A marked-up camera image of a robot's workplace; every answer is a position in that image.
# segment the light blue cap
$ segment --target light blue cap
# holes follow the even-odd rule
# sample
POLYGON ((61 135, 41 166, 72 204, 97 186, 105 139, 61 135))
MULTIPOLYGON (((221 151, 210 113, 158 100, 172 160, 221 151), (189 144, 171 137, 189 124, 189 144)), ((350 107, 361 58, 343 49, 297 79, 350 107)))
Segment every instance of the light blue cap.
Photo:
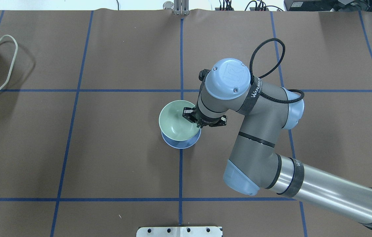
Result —
MULTIPOLYGON (((285 90, 285 93, 287 94, 287 99, 297 99, 299 95, 287 90, 286 88, 282 87, 285 90)), ((284 127, 282 129, 292 129, 297 125, 299 122, 299 119, 303 116, 303 111, 305 110, 305 102, 302 100, 288 104, 288 117, 287 122, 285 123, 284 127)))
POLYGON ((227 58, 219 60, 205 79, 205 87, 211 96, 222 99, 236 99, 248 90, 251 74, 240 60, 227 58))
POLYGON ((230 160, 227 161, 223 179, 228 187, 239 193, 250 196, 254 196, 258 193, 259 187, 230 160))

